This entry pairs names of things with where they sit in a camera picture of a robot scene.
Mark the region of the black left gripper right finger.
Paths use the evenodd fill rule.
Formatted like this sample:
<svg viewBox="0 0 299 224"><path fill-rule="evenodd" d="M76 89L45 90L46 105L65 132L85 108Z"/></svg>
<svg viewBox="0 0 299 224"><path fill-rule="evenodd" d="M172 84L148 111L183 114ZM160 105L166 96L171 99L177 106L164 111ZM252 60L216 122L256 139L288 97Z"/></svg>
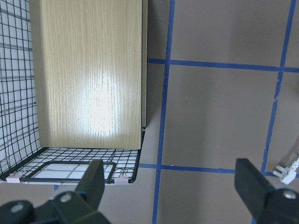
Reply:
<svg viewBox="0 0 299 224"><path fill-rule="evenodd" d="M246 158L236 159L235 190L257 224L299 222L299 193L275 188Z"/></svg>

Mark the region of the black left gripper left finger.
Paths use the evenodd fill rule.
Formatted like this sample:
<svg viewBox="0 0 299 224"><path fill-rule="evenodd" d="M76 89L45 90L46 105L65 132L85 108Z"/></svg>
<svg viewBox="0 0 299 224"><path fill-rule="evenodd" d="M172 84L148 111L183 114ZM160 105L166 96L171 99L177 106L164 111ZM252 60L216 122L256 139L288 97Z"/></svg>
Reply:
<svg viewBox="0 0 299 224"><path fill-rule="evenodd" d="M41 206L15 200L0 207L2 224L108 224L98 211L105 190L102 160L93 160L74 190L64 191Z"/></svg>

